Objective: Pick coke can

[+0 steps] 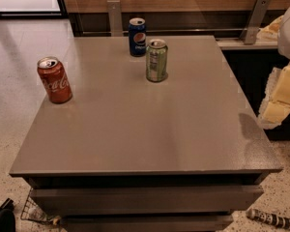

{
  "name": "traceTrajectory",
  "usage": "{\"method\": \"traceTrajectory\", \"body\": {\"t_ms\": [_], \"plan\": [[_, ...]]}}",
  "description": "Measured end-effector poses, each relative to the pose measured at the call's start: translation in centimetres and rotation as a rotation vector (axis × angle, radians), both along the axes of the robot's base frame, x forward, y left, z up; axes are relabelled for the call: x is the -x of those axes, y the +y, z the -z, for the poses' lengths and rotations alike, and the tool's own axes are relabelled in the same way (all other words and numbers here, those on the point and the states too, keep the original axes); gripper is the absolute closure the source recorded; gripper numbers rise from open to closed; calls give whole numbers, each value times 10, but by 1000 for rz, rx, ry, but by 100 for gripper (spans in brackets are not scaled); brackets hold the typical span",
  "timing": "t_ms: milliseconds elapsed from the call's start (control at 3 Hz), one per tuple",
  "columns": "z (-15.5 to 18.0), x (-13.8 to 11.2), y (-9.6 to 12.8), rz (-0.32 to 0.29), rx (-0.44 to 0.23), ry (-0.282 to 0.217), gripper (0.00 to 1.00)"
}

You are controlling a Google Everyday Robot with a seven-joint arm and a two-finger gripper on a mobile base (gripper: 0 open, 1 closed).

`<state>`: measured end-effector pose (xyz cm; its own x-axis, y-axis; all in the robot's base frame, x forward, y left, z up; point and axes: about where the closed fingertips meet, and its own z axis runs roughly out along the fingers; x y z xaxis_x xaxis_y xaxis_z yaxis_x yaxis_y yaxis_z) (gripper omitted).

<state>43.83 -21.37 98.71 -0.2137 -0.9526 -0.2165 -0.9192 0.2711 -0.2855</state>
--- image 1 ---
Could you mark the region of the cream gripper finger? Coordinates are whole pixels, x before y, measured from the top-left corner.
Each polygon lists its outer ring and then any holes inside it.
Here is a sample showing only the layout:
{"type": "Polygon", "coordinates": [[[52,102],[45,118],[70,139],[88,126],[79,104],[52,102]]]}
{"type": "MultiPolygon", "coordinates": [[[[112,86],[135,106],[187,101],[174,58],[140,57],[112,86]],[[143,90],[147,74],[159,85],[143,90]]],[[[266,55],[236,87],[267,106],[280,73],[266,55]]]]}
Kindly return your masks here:
{"type": "Polygon", "coordinates": [[[290,114],[290,63],[282,70],[273,68],[269,75],[265,98],[261,101],[258,124],[264,130],[272,130],[290,114]]]}

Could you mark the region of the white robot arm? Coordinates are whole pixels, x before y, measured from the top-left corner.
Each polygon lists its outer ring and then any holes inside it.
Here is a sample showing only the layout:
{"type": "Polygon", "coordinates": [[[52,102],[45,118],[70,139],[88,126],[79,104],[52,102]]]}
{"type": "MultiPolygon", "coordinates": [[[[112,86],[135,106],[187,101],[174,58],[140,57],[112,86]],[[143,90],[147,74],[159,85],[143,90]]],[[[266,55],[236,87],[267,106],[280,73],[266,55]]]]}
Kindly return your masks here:
{"type": "Polygon", "coordinates": [[[282,70],[273,68],[269,74],[265,98],[258,111],[258,124],[264,130],[272,130],[290,114],[290,7],[279,18],[277,28],[278,53],[289,60],[282,70]]]}

